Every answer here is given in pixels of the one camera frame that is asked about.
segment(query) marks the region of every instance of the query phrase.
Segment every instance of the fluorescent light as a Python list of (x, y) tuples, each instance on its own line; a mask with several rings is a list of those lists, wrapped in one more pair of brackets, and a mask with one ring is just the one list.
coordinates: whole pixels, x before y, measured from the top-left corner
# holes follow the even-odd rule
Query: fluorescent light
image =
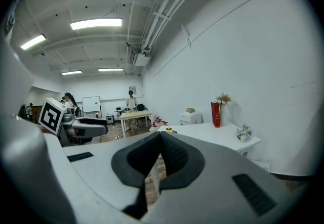
[(122, 68), (99, 68), (98, 71), (123, 71)]
[(91, 19), (71, 23), (73, 30), (98, 26), (122, 26), (122, 18)]
[(79, 73), (82, 73), (82, 71), (78, 70), (78, 71), (64, 72), (62, 73), (62, 75), (71, 75), (71, 74), (79, 74)]
[(30, 40), (29, 42), (25, 43), (22, 47), (22, 49), (26, 50), (28, 49), (29, 47), (32, 47), (33, 45), (37, 44), (37, 43), (40, 43), (41, 41), (43, 40), (46, 40), (45, 36), (44, 35), (40, 35), (32, 40)]

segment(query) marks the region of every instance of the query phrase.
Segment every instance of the white table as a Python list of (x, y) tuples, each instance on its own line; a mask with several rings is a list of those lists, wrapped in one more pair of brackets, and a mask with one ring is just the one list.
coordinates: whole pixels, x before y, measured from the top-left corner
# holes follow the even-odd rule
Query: white table
[(145, 123), (146, 123), (146, 127), (147, 126), (147, 116), (151, 115), (152, 113), (148, 112), (148, 111), (139, 111), (139, 112), (125, 112), (120, 116), (120, 122), (121, 122), (121, 129), (123, 130), (123, 136), (124, 139), (126, 138), (126, 134), (125, 134), (125, 129), (126, 129), (126, 123), (125, 120), (129, 120), (129, 119), (134, 119), (134, 118), (140, 118), (140, 117), (145, 117)]
[(238, 127), (233, 123), (221, 126), (220, 128), (215, 128), (213, 123), (161, 126), (158, 131), (165, 131), (167, 128), (172, 128), (172, 130), (177, 131), (181, 135), (228, 147), (244, 155), (247, 155), (247, 152), (252, 147), (261, 142), (257, 137), (251, 137), (246, 142), (239, 141), (235, 136), (235, 131), (237, 131)]

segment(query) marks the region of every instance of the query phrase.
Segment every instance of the man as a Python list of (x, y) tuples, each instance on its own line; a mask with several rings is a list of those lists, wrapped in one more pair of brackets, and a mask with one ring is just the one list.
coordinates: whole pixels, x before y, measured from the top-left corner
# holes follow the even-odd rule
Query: man
[[(127, 111), (134, 112), (136, 110), (137, 101), (136, 101), (136, 98), (133, 97), (133, 91), (129, 90), (128, 94), (130, 95), (130, 97), (128, 97), (126, 99), (126, 109), (127, 109)], [(128, 122), (127, 123), (128, 127), (127, 127), (126, 131), (130, 130), (131, 127), (133, 129), (138, 129), (137, 125), (139, 123), (137, 122), (137, 120), (135, 118), (129, 119), (127, 122)]]

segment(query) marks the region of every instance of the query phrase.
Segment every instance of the red box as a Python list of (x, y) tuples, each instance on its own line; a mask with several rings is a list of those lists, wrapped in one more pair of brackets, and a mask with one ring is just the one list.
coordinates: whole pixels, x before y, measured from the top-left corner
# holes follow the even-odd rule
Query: red box
[(216, 128), (220, 128), (221, 126), (221, 117), (219, 114), (219, 103), (211, 102), (212, 104), (212, 117), (213, 117), (213, 124)]

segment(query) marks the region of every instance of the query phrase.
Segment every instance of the office chair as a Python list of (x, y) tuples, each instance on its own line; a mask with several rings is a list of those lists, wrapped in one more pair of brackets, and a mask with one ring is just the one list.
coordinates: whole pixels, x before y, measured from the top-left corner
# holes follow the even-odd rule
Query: office chair
[(143, 104), (138, 104), (137, 105), (137, 111), (144, 111), (145, 110), (145, 106)]

